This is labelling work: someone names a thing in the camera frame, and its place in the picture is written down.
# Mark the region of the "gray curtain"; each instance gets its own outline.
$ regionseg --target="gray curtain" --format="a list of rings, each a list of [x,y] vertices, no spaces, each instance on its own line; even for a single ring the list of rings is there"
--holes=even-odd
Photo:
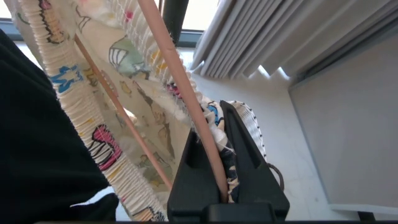
[[[319,71],[397,18],[396,0],[222,0],[191,69],[213,78],[248,77],[260,65]]]

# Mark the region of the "black pole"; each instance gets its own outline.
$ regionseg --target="black pole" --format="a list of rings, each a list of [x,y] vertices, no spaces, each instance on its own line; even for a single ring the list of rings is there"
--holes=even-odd
[[[173,39],[178,44],[189,0],[165,0],[163,20]]]

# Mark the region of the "white floor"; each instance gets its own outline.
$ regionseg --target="white floor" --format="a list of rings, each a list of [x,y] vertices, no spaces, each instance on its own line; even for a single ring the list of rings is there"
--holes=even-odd
[[[34,60],[29,49],[18,47]],[[184,61],[192,59],[193,49],[180,49]],[[268,162],[277,166],[285,180],[285,194],[290,202],[287,220],[358,220],[356,212],[331,210],[326,201],[313,160],[304,140],[287,88],[291,80],[282,72],[268,76],[261,72],[245,80],[211,80],[193,76],[198,89],[213,100],[238,100],[247,103],[259,122]],[[107,188],[86,203],[93,203],[112,192]],[[128,220],[119,205],[118,220]]]

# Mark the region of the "gray wall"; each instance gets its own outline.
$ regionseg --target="gray wall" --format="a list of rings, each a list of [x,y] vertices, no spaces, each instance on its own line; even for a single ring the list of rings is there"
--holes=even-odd
[[[398,35],[290,96],[334,208],[398,213]]]

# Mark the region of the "black cloth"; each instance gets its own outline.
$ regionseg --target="black cloth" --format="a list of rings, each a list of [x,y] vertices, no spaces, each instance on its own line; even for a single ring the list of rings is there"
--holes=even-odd
[[[0,71],[0,223],[114,220],[115,195],[70,207],[109,183],[45,73],[2,30]]]

